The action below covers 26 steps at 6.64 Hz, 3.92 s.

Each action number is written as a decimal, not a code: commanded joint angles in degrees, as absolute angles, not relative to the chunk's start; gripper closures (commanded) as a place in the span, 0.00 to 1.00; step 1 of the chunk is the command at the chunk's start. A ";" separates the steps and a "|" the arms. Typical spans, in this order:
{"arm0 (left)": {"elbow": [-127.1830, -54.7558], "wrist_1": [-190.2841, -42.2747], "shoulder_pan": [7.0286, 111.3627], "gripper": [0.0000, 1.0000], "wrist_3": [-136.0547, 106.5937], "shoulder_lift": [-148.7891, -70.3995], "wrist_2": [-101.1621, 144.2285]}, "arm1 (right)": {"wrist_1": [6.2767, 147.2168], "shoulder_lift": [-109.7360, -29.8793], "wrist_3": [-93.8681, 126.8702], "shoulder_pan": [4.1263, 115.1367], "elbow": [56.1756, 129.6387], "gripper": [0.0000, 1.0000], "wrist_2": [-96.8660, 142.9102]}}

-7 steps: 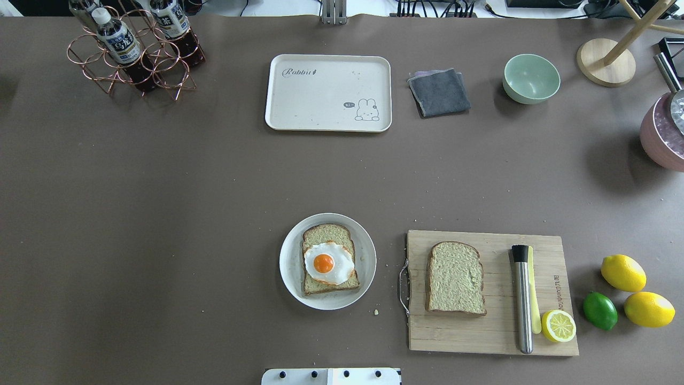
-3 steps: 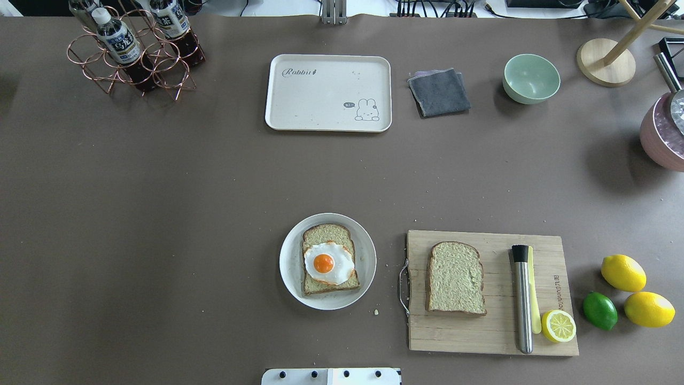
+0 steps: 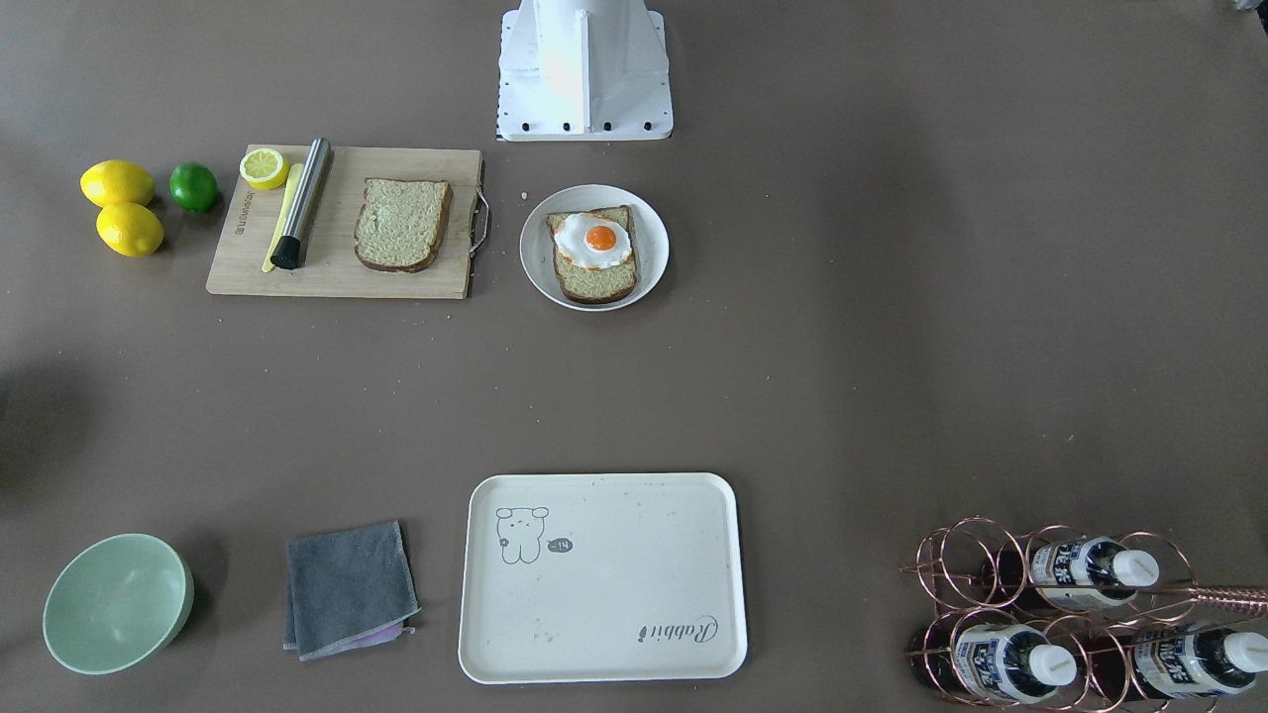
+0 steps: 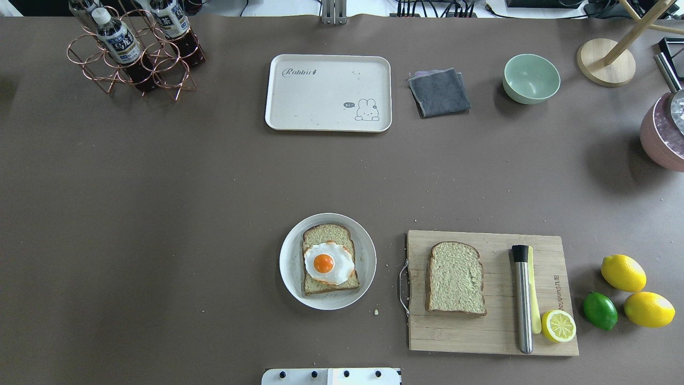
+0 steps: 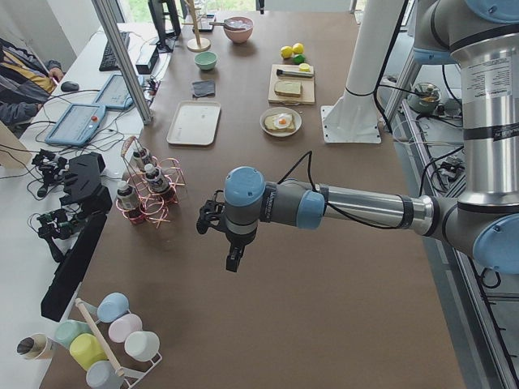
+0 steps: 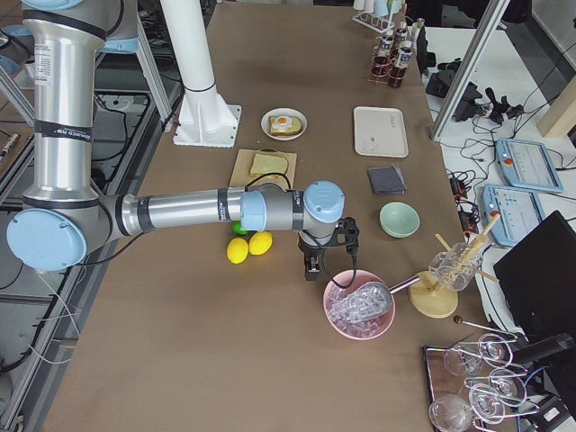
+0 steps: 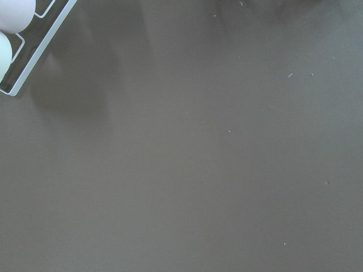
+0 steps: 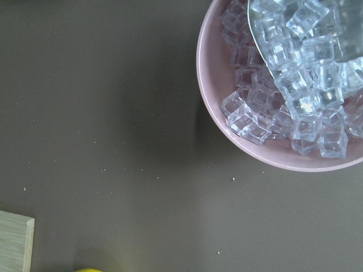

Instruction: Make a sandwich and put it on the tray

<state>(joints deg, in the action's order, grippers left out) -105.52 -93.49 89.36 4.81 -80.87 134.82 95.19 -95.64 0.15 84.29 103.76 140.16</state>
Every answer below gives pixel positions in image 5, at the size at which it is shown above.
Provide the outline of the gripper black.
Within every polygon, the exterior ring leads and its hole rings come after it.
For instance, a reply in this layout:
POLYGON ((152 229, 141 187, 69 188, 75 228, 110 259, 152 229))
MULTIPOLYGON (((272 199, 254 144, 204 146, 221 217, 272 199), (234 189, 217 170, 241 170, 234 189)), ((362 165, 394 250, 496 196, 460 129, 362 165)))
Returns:
POLYGON ((241 234, 229 231, 228 241, 230 243, 230 253, 226 258, 225 269, 237 272, 245 247, 252 243, 252 233, 241 234))

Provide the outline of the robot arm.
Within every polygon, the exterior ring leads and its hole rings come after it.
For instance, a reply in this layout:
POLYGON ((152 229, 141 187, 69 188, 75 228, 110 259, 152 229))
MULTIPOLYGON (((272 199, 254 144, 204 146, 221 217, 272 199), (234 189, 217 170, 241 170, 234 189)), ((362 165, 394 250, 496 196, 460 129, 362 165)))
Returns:
POLYGON ((518 271, 518 4, 421 1, 415 49, 442 51, 461 68, 465 190, 456 198, 381 194, 308 182, 266 182, 251 167, 225 179, 221 224, 236 271, 259 222, 315 229, 345 217, 379 229, 412 229, 480 265, 518 271))

